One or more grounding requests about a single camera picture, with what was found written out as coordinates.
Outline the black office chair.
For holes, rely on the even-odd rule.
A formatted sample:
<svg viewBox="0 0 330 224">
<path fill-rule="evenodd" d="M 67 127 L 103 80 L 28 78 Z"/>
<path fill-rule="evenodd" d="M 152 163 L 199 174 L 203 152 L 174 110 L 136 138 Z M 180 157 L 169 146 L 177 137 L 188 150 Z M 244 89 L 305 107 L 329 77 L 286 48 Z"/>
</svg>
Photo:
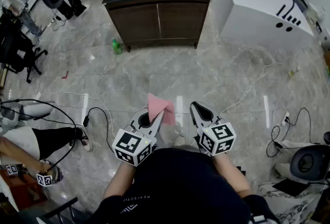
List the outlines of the black office chair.
<svg viewBox="0 0 330 224">
<path fill-rule="evenodd" d="M 18 74 L 27 70 L 26 81 L 31 83 L 32 69 L 39 71 L 36 61 L 47 55 L 47 50 L 35 47 L 32 41 L 22 32 L 8 25 L 0 24 L 0 68 Z"/>
</svg>

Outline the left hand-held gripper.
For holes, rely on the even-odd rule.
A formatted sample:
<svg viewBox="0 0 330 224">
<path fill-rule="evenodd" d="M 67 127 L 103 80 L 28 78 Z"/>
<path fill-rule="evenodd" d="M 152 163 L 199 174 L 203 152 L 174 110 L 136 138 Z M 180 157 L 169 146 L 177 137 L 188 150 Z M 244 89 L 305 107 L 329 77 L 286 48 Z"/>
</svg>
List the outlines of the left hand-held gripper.
<svg viewBox="0 0 330 224">
<path fill-rule="evenodd" d="M 112 144 L 117 159 L 138 166 L 152 153 L 164 111 L 153 119 L 151 125 L 148 113 L 148 107 L 137 111 L 131 118 L 130 124 L 124 129 L 119 129 Z"/>
</svg>

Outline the pink cloth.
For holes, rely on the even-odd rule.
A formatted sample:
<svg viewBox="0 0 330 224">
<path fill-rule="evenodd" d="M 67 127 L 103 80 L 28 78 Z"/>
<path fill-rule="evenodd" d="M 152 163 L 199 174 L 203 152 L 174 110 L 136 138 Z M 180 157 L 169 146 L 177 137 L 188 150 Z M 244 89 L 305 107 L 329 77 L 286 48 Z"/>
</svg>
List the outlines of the pink cloth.
<svg viewBox="0 0 330 224">
<path fill-rule="evenodd" d="M 175 125 L 175 108 L 172 101 L 163 100 L 149 93 L 148 109 L 148 117 L 150 122 L 153 121 L 156 116 L 163 111 L 162 123 Z"/>
</svg>

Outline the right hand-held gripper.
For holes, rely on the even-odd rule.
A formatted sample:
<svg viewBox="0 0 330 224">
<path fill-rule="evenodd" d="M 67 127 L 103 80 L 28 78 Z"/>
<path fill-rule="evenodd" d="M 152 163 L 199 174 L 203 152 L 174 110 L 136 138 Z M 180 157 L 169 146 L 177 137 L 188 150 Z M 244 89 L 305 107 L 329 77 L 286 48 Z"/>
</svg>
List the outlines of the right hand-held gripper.
<svg viewBox="0 0 330 224">
<path fill-rule="evenodd" d="M 197 133 L 199 144 L 209 155 L 216 156 L 232 149 L 237 138 L 234 128 L 230 122 L 216 124 L 221 116 L 213 107 L 194 101 L 190 104 L 190 114 L 197 128 L 204 127 L 197 129 Z"/>
</svg>

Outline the marble pattern table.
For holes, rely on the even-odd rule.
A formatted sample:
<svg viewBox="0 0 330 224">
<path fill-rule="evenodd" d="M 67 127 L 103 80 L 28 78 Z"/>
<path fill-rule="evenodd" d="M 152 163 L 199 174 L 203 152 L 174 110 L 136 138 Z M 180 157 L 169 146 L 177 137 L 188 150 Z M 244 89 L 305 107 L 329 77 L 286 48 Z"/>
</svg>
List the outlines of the marble pattern table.
<svg viewBox="0 0 330 224">
<path fill-rule="evenodd" d="M 257 194 L 264 197 L 269 208 L 281 224 L 303 224 L 314 213 L 321 195 L 327 189 L 321 185 L 312 185 L 297 197 L 292 197 L 265 182 L 258 186 Z"/>
</svg>

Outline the black bathtub faucet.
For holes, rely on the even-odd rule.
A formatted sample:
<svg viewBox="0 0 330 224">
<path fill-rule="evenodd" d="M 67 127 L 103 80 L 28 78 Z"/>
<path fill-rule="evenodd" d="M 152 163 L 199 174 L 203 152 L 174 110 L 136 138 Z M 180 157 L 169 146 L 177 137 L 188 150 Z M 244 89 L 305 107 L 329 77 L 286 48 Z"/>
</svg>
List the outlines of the black bathtub faucet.
<svg viewBox="0 0 330 224">
<path fill-rule="evenodd" d="M 291 7 L 287 11 L 285 11 L 286 5 L 283 4 L 282 7 L 279 9 L 279 11 L 276 13 L 276 16 L 279 18 L 282 18 L 283 20 L 285 20 L 287 22 L 291 22 L 292 24 L 294 24 L 296 26 L 300 26 L 301 20 L 299 20 L 297 17 L 293 17 L 291 14 L 292 11 L 294 10 L 295 5 L 296 5 L 296 1 L 292 0 Z"/>
</svg>

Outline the white fabric bundle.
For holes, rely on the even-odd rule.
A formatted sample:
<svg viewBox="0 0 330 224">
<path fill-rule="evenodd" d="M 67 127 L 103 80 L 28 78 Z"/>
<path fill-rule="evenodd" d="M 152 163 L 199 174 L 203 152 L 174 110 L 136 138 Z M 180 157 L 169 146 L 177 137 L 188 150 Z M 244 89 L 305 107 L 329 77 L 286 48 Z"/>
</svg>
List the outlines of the white fabric bundle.
<svg viewBox="0 0 330 224">
<path fill-rule="evenodd" d="M 274 168 L 282 177 L 293 180 L 293 175 L 290 171 L 290 162 L 296 149 L 293 148 L 294 144 L 289 140 L 283 140 L 279 144 L 282 146 L 282 148 L 279 148 L 279 153 L 284 157 L 284 161 L 277 162 Z"/>
</svg>

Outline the black flat pad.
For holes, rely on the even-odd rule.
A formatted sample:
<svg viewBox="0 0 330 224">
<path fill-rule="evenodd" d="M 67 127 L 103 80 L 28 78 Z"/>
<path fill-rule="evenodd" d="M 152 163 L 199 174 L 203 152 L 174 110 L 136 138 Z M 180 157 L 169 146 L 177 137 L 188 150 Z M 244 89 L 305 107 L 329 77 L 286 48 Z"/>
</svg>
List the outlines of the black flat pad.
<svg viewBox="0 0 330 224">
<path fill-rule="evenodd" d="M 285 194 L 288 194 L 292 197 L 296 197 L 305 189 L 307 189 L 309 185 L 297 181 L 293 181 L 290 179 L 284 179 L 273 185 L 273 187 L 279 191 L 284 192 Z"/>
</svg>

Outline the person's left forearm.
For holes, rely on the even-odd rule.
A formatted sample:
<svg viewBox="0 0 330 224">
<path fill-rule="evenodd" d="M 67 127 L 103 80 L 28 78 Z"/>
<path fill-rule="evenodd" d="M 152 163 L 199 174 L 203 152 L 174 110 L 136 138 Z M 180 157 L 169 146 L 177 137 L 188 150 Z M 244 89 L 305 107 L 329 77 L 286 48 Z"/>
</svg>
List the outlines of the person's left forearm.
<svg viewBox="0 0 330 224">
<path fill-rule="evenodd" d="M 135 166 L 121 162 L 104 192 L 103 199 L 111 196 L 123 196 L 133 183 L 135 171 Z"/>
</svg>

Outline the person's black shirt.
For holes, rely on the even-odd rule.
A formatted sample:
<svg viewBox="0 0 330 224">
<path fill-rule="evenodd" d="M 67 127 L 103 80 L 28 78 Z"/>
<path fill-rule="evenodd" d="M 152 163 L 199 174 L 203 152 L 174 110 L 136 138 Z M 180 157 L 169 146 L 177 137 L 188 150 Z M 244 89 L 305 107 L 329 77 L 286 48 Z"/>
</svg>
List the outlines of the person's black shirt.
<svg viewBox="0 0 330 224">
<path fill-rule="evenodd" d="M 241 198 L 191 146 L 156 150 L 135 168 L 126 193 L 102 199 L 85 224 L 281 224 L 265 198 Z"/>
</svg>

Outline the reddish brown box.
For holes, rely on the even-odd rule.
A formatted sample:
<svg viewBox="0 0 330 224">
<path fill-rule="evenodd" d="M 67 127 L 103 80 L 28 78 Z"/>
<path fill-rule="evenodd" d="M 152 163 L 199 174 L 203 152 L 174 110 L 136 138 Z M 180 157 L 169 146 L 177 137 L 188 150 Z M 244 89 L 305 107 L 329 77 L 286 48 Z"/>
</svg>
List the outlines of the reddish brown box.
<svg viewBox="0 0 330 224">
<path fill-rule="evenodd" d="M 47 201 L 41 186 L 28 174 L 9 176 L 6 170 L 0 170 L 0 189 L 18 212 Z"/>
</svg>

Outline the white bathtub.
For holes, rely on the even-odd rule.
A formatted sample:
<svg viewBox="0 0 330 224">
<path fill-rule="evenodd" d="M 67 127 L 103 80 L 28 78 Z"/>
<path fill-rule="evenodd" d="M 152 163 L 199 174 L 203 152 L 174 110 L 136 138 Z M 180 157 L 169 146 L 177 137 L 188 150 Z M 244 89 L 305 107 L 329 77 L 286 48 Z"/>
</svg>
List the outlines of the white bathtub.
<svg viewBox="0 0 330 224">
<path fill-rule="evenodd" d="M 292 0 L 212 0 L 219 36 L 270 49 L 295 50 L 310 46 L 314 34 L 297 5 L 292 16 L 301 20 L 300 26 L 276 16 Z"/>
</svg>

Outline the green plastic bottle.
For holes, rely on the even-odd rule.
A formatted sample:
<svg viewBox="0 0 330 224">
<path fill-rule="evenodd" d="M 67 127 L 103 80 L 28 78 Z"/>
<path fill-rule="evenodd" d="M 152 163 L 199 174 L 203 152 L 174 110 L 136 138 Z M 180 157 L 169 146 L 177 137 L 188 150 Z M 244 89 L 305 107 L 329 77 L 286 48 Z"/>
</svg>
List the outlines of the green plastic bottle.
<svg viewBox="0 0 330 224">
<path fill-rule="evenodd" d="M 116 39 L 112 40 L 112 48 L 117 55 L 122 54 L 121 44 Z"/>
</svg>

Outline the person's right forearm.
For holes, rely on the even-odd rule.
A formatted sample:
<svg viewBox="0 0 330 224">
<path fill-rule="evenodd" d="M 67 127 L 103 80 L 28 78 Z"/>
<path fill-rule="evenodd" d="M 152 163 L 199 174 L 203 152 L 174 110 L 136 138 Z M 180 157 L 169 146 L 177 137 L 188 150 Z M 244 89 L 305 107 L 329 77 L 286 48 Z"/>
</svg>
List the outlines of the person's right forearm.
<svg viewBox="0 0 330 224">
<path fill-rule="evenodd" d="M 251 187 L 242 172 L 231 162 L 226 153 L 212 157 L 217 172 L 225 178 L 235 192 L 244 198 L 252 194 Z"/>
</svg>

